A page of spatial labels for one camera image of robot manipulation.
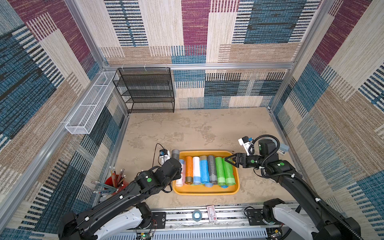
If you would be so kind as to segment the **orange trash bag roll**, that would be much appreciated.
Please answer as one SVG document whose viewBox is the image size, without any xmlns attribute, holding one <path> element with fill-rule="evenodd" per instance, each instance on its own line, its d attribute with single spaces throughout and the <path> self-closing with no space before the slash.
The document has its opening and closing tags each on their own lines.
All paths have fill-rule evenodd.
<svg viewBox="0 0 384 240">
<path fill-rule="evenodd" d="M 185 184 L 186 185 L 192 185 L 194 178 L 193 178 L 193 158 L 191 156 L 186 157 L 186 176 L 185 176 Z"/>
</svg>

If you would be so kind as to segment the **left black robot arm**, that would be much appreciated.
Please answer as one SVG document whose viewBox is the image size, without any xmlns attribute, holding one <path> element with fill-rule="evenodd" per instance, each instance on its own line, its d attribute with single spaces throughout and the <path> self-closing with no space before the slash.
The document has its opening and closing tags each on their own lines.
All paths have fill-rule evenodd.
<svg viewBox="0 0 384 240">
<path fill-rule="evenodd" d="M 79 214 L 65 214 L 59 226 L 61 240 L 104 240 L 125 230 L 146 226 L 152 212 L 144 200 L 181 178 L 181 163 L 171 158 L 161 167 L 138 173 L 123 190 Z"/>
</svg>

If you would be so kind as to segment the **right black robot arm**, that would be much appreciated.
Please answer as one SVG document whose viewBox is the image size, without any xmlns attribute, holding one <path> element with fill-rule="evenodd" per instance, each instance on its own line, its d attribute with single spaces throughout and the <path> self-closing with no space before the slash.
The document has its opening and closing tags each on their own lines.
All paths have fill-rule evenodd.
<svg viewBox="0 0 384 240">
<path fill-rule="evenodd" d="M 224 160 L 236 168 L 259 170 L 259 177 L 272 180 L 287 190 L 308 218 L 292 210 L 284 201 L 265 201 L 261 211 L 266 225 L 281 224 L 305 240 L 360 240 L 361 227 L 353 218 L 345 218 L 323 200 L 300 176 L 295 167 L 278 155 L 280 141 L 272 135 L 239 140 L 245 153 Z"/>
</svg>

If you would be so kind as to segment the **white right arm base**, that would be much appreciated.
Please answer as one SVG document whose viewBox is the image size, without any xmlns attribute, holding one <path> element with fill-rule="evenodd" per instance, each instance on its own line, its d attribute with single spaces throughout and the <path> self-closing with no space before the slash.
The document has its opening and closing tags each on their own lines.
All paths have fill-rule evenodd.
<svg viewBox="0 0 384 240">
<path fill-rule="evenodd" d="M 244 209 L 244 215 L 251 226 L 279 226 L 275 233 L 269 234 L 271 240 L 284 240 L 290 232 L 295 232 L 305 240 L 313 240 L 319 230 L 300 212 L 301 206 L 293 210 L 280 199 L 264 202 L 261 209 L 252 206 Z"/>
</svg>

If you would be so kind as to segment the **white blue trash bag roll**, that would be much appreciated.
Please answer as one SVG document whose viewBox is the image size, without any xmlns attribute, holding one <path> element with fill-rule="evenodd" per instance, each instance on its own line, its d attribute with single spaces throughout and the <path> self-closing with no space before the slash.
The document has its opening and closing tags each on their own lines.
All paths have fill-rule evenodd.
<svg viewBox="0 0 384 240">
<path fill-rule="evenodd" d="M 179 162 L 182 165 L 182 170 L 181 170 L 181 178 L 175 181 L 176 187 L 182 187 L 185 183 L 185 160 L 179 159 Z"/>
</svg>

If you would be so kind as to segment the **grey trash bag roll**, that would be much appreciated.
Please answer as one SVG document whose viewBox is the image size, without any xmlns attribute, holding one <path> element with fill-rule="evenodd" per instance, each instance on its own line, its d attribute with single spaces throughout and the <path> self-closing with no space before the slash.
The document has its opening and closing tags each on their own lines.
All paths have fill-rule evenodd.
<svg viewBox="0 0 384 240">
<path fill-rule="evenodd" d="M 177 149 L 173 149 L 171 152 L 171 158 L 176 159 L 177 161 L 180 160 L 180 151 Z"/>
<path fill-rule="evenodd" d="M 216 185 L 218 183 L 217 170 L 216 170 L 216 160 L 213 155 L 208 156 L 208 166 L 209 166 L 209 178 L 210 183 Z"/>
</svg>

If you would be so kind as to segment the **green trash bag roll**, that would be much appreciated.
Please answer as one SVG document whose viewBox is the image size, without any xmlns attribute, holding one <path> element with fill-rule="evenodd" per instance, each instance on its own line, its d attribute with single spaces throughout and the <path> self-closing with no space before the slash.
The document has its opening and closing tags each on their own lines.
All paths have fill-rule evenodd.
<svg viewBox="0 0 384 240">
<path fill-rule="evenodd" d="M 225 174 L 225 181 L 227 186 L 234 186 L 236 184 L 236 179 L 234 176 L 233 165 L 223 159 L 223 168 Z"/>
</svg>

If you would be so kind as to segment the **white blue-end trash bag roll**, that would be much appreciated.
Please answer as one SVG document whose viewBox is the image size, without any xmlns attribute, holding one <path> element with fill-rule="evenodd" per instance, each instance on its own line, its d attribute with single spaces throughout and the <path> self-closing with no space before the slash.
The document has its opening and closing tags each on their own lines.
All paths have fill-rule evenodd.
<svg viewBox="0 0 384 240">
<path fill-rule="evenodd" d="M 201 169 L 200 169 L 200 158 L 193 157 L 193 184 L 201 184 Z"/>
</svg>

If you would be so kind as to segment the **light blue trash bag roll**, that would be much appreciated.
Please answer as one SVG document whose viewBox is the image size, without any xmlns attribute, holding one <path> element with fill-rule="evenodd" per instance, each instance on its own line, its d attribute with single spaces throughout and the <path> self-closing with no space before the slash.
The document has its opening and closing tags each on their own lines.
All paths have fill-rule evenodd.
<svg viewBox="0 0 384 240">
<path fill-rule="evenodd" d="M 210 182 L 207 156 L 200 156 L 201 182 L 206 185 Z"/>
</svg>

